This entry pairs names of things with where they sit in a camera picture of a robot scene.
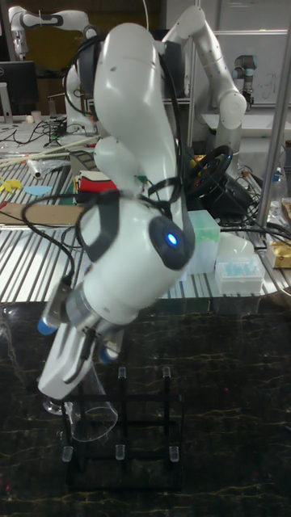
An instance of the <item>marble surface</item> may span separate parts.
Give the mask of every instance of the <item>marble surface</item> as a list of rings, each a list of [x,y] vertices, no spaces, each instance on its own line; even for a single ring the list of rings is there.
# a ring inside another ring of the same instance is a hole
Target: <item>marble surface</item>
[[[34,390],[52,342],[42,304],[0,308],[0,516],[289,517],[291,297],[164,301],[126,331],[108,389],[126,366],[135,393],[157,393],[161,367],[186,401],[180,492],[69,493],[61,419]]]

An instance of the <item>blue light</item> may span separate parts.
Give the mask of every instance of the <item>blue light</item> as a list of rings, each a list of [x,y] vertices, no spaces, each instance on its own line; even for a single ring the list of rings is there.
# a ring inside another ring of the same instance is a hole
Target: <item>blue light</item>
[[[176,239],[175,235],[173,235],[173,233],[169,233],[167,235],[167,240],[173,245],[173,246],[177,246],[178,244],[178,239]]]

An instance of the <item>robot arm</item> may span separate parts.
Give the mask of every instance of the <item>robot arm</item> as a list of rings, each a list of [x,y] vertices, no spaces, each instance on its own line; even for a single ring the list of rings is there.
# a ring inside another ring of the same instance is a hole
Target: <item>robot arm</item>
[[[9,9],[9,20],[15,52],[20,60],[25,59],[28,52],[25,31],[29,29],[49,25],[63,31],[81,31],[87,40],[98,34],[96,27],[90,25],[87,14],[82,11],[60,11],[53,15],[42,15],[39,12],[38,15],[34,15],[20,6],[15,6]]]
[[[255,69],[258,66],[258,57],[239,56],[236,58],[234,66],[235,69],[232,73],[233,79],[243,79],[242,95],[247,101],[247,111],[250,111],[254,103],[252,82]]]
[[[234,84],[220,44],[208,25],[204,12],[197,6],[189,7],[162,41],[173,41],[184,46],[189,38],[192,38],[196,46],[217,100],[220,117],[216,146],[228,145],[233,150],[234,156],[238,156],[247,102]],[[231,167],[235,167],[235,159],[230,164],[230,169]]]
[[[154,184],[177,176],[161,76],[148,31],[126,23],[109,33],[97,66],[94,101],[112,136],[97,144],[95,160],[109,157],[108,169],[114,171],[112,154],[116,165],[123,157],[123,192],[101,196],[82,216],[78,236],[91,268],[76,289],[59,286],[40,320],[43,333],[59,327],[39,382],[50,397],[62,399],[86,375],[96,343],[101,343],[103,362],[115,359],[122,329],[179,280],[192,257],[194,233],[183,199],[171,204],[169,218],[134,188],[135,165],[136,174],[140,171]],[[159,191],[166,202],[173,192],[169,185],[165,182]]]

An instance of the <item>plastic bottle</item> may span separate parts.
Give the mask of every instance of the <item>plastic bottle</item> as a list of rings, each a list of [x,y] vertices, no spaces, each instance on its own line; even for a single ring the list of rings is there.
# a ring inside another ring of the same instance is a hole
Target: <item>plastic bottle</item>
[[[287,178],[284,169],[277,167],[272,180],[272,201],[281,202],[288,197]]]

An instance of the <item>red object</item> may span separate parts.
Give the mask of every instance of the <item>red object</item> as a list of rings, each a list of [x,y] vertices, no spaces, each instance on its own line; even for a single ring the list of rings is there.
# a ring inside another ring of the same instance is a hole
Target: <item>red object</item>
[[[87,178],[82,178],[80,182],[80,192],[104,192],[117,191],[116,185],[108,179],[107,181],[91,181]]]

